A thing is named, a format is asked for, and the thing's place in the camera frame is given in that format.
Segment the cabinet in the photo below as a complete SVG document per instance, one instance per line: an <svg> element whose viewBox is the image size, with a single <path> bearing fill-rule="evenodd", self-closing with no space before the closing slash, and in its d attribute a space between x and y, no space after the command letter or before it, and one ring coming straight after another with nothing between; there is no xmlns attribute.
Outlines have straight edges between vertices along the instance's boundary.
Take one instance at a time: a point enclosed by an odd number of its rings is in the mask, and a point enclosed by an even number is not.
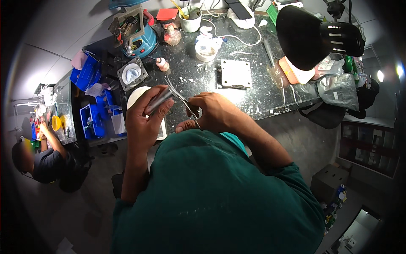
<svg viewBox="0 0 406 254"><path fill-rule="evenodd" d="M342 121L339 158L393 178L399 162L394 129Z"/></svg>
<svg viewBox="0 0 406 254"><path fill-rule="evenodd" d="M349 174L348 171L328 164L312 177L310 190L317 201L323 201L329 205L334 199L337 199L337 189L341 185L347 184Z"/></svg>

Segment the light bulb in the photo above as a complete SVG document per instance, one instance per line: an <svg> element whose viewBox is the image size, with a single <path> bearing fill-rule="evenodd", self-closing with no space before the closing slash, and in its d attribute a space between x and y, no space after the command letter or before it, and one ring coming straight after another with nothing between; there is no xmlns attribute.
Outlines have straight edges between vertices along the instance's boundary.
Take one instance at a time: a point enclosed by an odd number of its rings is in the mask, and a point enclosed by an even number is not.
<svg viewBox="0 0 406 254"><path fill-rule="evenodd" d="M378 76L379 82L383 82L384 76L383 76L383 72L381 70L378 71L377 76Z"/></svg>
<svg viewBox="0 0 406 254"><path fill-rule="evenodd" d="M401 78L404 75L404 70L403 70L402 64L399 64L396 67L396 72L397 72L397 75L399 76L399 78Z"/></svg>

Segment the desk lamp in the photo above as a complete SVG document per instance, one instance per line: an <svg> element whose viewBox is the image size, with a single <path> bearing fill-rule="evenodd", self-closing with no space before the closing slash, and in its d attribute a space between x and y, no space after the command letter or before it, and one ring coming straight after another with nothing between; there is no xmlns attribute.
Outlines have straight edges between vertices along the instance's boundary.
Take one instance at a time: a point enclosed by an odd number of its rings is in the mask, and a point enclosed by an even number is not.
<svg viewBox="0 0 406 254"><path fill-rule="evenodd" d="M313 69L329 53L362 56L365 42L358 28L345 22L323 22L296 7L282 8L276 18L282 51L297 68Z"/></svg>

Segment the smartphone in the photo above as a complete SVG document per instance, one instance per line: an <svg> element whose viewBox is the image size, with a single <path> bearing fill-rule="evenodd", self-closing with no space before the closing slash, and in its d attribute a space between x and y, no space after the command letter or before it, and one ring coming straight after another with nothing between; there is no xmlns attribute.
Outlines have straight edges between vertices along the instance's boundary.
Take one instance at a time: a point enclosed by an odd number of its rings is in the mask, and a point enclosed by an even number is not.
<svg viewBox="0 0 406 254"><path fill-rule="evenodd" d="M244 5L238 0L225 0L230 6L231 10L237 15L239 20L246 20L252 18L251 14L245 9Z"/></svg>

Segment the red paper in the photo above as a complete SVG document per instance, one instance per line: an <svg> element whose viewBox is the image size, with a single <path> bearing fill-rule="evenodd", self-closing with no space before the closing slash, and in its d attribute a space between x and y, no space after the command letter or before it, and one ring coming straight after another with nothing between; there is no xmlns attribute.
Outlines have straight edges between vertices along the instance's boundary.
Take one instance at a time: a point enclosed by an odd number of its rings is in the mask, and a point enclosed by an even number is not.
<svg viewBox="0 0 406 254"><path fill-rule="evenodd" d="M157 20L174 20L176 18L178 9L159 9L156 15Z"/></svg>

